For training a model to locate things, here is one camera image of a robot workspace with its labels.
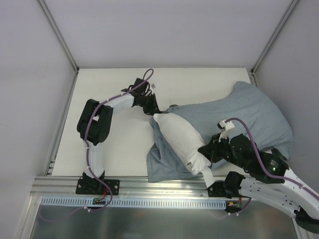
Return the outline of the grey striped pillowcase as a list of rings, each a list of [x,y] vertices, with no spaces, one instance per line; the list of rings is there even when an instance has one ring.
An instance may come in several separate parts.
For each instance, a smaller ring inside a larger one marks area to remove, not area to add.
[[[249,128],[260,150],[276,149],[289,159],[294,136],[286,118],[270,98],[255,86],[237,82],[230,95],[223,99],[184,106],[172,105],[164,114],[173,113],[187,120],[205,143],[219,133],[217,123],[230,118],[241,119]],[[148,180],[189,178],[191,173],[164,138],[158,123],[150,120],[155,143],[147,154]]]

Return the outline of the white pillow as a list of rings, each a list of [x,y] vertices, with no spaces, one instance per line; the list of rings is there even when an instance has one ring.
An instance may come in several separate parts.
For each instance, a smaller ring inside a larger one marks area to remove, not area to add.
[[[185,168],[193,176],[201,173],[209,188],[215,182],[210,169],[212,163],[198,152],[200,147],[205,146],[198,131],[187,120],[173,113],[155,114],[153,119]]]

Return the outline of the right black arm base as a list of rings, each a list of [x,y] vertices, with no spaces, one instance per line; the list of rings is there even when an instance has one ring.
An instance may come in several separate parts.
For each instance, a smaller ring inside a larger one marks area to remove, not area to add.
[[[241,189],[241,182],[246,177],[238,172],[231,171],[228,173],[224,181],[214,182],[208,189],[208,196],[212,198],[223,197],[232,199],[233,197],[239,198],[239,190]]]

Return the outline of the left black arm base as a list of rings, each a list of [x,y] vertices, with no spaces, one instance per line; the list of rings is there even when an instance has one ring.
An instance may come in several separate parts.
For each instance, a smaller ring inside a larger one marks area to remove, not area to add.
[[[107,187],[99,182],[96,178],[92,178],[85,173],[79,178],[75,193],[78,195],[112,195],[117,196],[119,194],[120,180],[109,179],[104,177],[104,173],[99,177]]]

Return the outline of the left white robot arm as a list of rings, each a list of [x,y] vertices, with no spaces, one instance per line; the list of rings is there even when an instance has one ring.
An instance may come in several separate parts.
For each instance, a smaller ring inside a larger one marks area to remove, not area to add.
[[[110,133],[112,117],[134,106],[141,107],[149,116],[160,113],[156,95],[147,80],[136,78],[135,83],[121,90],[120,94],[103,102],[89,99],[85,104],[77,131],[86,147],[84,176],[90,178],[87,189],[92,194],[99,194],[104,189],[104,182],[99,179],[105,172],[100,145]]]

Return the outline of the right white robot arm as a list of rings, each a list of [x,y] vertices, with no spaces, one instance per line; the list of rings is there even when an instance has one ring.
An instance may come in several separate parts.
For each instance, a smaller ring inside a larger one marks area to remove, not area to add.
[[[198,152],[212,163],[224,159],[247,173],[230,171],[224,181],[208,188],[210,196],[256,199],[284,212],[304,230],[318,234],[319,195],[307,188],[284,160],[260,151],[243,134],[232,139],[214,135]]]

